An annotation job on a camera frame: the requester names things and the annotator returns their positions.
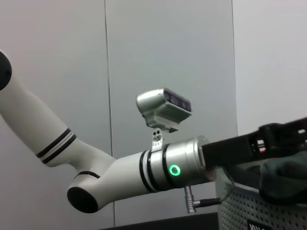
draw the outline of black stripe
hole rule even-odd
[[[78,173],[78,175],[76,175],[75,178],[76,178],[77,176],[79,176],[79,175],[90,175],[90,176],[96,177],[97,179],[100,178],[99,175],[97,175],[97,174],[94,173],[94,172],[90,172],[90,171],[82,171],[82,172]]]
[[[75,139],[76,135],[74,134],[65,144],[63,144],[61,147],[59,147],[58,150],[56,150],[54,153],[52,153],[50,156],[48,156],[46,159],[43,159],[42,162],[44,164],[47,164],[49,161],[51,161],[53,158],[58,156],[61,152],[63,152]]]
[[[170,176],[170,174],[168,173],[168,168],[167,168],[167,164],[166,164],[166,150],[167,147],[169,146],[169,144],[165,145],[163,152],[162,152],[162,166],[163,166],[163,171],[165,174],[165,177],[168,181],[168,183],[173,187],[176,188],[176,185],[174,184],[174,182],[172,181],[172,178]]]
[[[147,150],[145,150],[142,154],[141,154],[141,157],[140,157],[140,174],[141,174],[141,179],[143,181],[143,184],[144,186],[147,188],[147,190],[151,193],[153,193],[154,191],[152,190],[152,188],[148,185],[147,181],[146,181],[146,178],[145,178],[145,175],[144,175],[144,171],[143,171],[143,158],[144,158],[144,155],[146,153]]]
[[[36,156],[38,158],[45,156],[46,153],[48,153],[53,147],[55,147],[57,144],[59,144],[60,141],[63,140],[70,132],[71,132],[71,130],[69,128],[66,129],[66,131],[64,133],[62,133],[61,136],[59,136],[50,145],[48,145],[46,148],[44,148],[42,151],[40,151],[38,154],[36,154]]]
[[[158,187],[157,181],[155,181],[155,178],[153,176],[154,174],[152,171],[152,167],[150,165],[151,155],[152,155],[152,151],[150,150],[147,156],[147,172],[148,172],[149,180],[155,190],[161,191],[161,189],[159,189]]]

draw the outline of metal bracket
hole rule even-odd
[[[153,130],[152,152],[161,150],[163,146],[163,136],[160,128]]]

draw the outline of gray wall panel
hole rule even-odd
[[[110,153],[105,8],[101,0],[3,0],[0,49],[22,83],[83,141]],[[74,209],[66,191],[76,175],[44,166],[0,119],[2,230],[113,227],[113,205]]]
[[[159,87],[193,109],[166,142],[237,135],[231,0],[107,0],[106,13],[115,158],[149,149],[151,129],[135,99]],[[193,190],[196,199],[215,196],[214,183]],[[117,226],[187,215],[183,189],[118,201],[115,211]]]

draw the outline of black glove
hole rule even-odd
[[[262,163],[260,196],[268,203],[307,203],[307,151]]]

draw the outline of robotic arm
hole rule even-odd
[[[206,143],[204,137],[115,160],[80,141],[41,100],[27,91],[2,51],[0,114],[43,164],[48,167],[70,164],[76,169],[67,198],[81,212],[94,213],[116,200],[208,181],[200,157],[201,146]],[[181,172],[177,168],[172,168],[175,173],[170,172],[172,165],[180,165]]]

